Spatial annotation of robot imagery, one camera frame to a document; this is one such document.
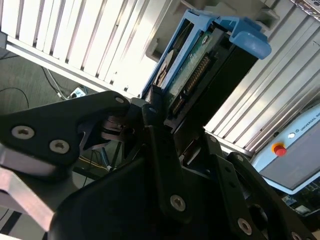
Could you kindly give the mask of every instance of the green circuit board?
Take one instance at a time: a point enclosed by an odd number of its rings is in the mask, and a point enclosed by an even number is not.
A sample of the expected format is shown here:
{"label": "green circuit board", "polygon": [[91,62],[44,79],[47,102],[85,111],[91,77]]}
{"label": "green circuit board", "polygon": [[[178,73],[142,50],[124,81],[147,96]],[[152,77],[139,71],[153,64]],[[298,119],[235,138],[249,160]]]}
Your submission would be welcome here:
{"label": "green circuit board", "polygon": [[179,93],[181,92],[187,81],[190,79],[194,71],[197,69],[197,66],[205,56],[206,52],[211,49],[211,36],[212,33],[207,31],[201,37],[199,37],[189,55],[185,59],[184,63],[182,64],[180,70],[172,80],[167,92],[164,95],[164,103],[167,111],[169,111],[173,102],[175,102],[177,97],[179,97]]}

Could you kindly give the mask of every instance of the floor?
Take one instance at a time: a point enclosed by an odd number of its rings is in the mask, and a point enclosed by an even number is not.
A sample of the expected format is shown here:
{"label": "floor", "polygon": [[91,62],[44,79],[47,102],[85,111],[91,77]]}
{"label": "floor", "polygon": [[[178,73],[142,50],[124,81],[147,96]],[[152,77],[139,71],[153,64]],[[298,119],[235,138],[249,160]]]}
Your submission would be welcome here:
{"label": "floor", "polygon": [[[0,59],[8,53],[0,48]],[[59,74],[52,73],[56,81],[63,87],[63,92],[69,95],[80,85]],[[0,114],[8,114],[27,109],[24,95],[17,89],[25,92],[30,108],[47,105],[61,101],[56,92],[47,82],[42,68],[23,57],[17,56],[0,60]]]}

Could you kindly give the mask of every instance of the circuit board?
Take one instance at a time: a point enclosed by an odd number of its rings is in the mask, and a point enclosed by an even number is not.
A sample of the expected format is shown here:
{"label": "circuit board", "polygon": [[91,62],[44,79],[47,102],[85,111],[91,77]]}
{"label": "circuit board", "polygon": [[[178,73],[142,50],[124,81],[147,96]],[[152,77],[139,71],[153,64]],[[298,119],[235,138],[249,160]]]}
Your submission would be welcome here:
{"label": "circuit board", "polygon": [[186,85],[190,85],[190,87],[187,87],[189,89],[193,87],[192,84],[197,84],[202,71],[205,70],[205,67],[209,63],[205,55],[213,47],[212,39],[212,33],[210,31],[206,31],[199,37],[190,54],[172,80],[164,96],[164,102],[168,112],[170,108],[172,110],[173,104],[177,104],[181,99],[181,92]]}
{"label": "circuit board", "polygon": [[320,177],[294,195],[282,200],[301,216],[308,216],[320,210]]}

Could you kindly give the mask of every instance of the black metal bracket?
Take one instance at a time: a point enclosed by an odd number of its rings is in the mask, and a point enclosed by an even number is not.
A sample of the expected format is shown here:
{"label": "black metal bracket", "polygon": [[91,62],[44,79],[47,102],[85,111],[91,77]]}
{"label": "black metal bracket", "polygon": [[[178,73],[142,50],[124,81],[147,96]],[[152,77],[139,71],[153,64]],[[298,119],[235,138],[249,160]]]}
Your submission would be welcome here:
{"label": "black metal bracket", "polygon": [[276,192],[254,169],[245,156],[232,152],[226,158],[251,189],[254,198],[264,210],[269,240],[315,239],[298,216],[286,206]]}

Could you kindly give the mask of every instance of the red button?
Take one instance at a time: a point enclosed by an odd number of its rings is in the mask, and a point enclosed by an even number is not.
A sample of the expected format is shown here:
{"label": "red button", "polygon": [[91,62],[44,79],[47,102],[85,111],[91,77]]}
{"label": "red button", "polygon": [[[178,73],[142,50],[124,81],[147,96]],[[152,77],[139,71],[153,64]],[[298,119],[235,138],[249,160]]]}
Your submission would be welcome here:
{"label": "red button", "polygon": [[287,153],[287,149],[285,149],[285,147],[281,145],[276,146],[273,150],[275,155],[277,155],[278,157],[282,157]]}

